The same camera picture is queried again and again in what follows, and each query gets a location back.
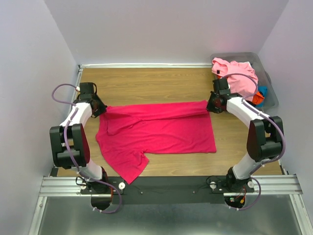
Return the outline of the magenta t-shirt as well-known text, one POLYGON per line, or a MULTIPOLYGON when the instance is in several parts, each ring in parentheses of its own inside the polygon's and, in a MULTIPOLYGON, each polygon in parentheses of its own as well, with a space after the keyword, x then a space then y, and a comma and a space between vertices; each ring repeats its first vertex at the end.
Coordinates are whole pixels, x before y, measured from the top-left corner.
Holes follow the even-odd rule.
POLYGON ((207 102, 110 106, 95 136, 103 158, 128 184, 151 154, 215 153, 207 102))

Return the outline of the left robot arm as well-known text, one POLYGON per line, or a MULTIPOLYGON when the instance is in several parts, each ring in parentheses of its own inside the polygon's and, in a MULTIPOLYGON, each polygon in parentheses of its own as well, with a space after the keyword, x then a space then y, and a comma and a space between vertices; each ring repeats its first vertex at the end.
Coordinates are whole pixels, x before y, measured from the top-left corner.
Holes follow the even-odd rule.
POLYGON ((108 176, 103 167, 97 165, 90 156, 90 149, 84 127, 90 118, 97 118, 105 113, 107 106, 97 94, 97 86, 93 82, 58 85, 52 92, 54 101, 71 105, 68 117, 58 126, 49 130, 53 162, 56 167, 72 169, 81 179, 79 185, 83 189, 97 194, 111 193, 108 176), (55 97, 58 88, 73 87, 77 98, 72 101, 62 101, 55 97))

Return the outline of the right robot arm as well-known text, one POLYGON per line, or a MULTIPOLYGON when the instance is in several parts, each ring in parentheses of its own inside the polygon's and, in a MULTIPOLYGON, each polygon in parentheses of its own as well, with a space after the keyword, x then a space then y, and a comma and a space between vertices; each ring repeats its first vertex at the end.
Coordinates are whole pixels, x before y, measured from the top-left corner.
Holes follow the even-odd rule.
POLYGON ((232 93, 227 78, 226 75, 213 80, 213 91, 206 109, 216 114, 231 113, 248 127, 247 153, 228 170, 223 183, 228 191, 236 192, 248 184, 259 168, 282 158, 286 140, 282 119, 259 111, 241 95, 232 93))

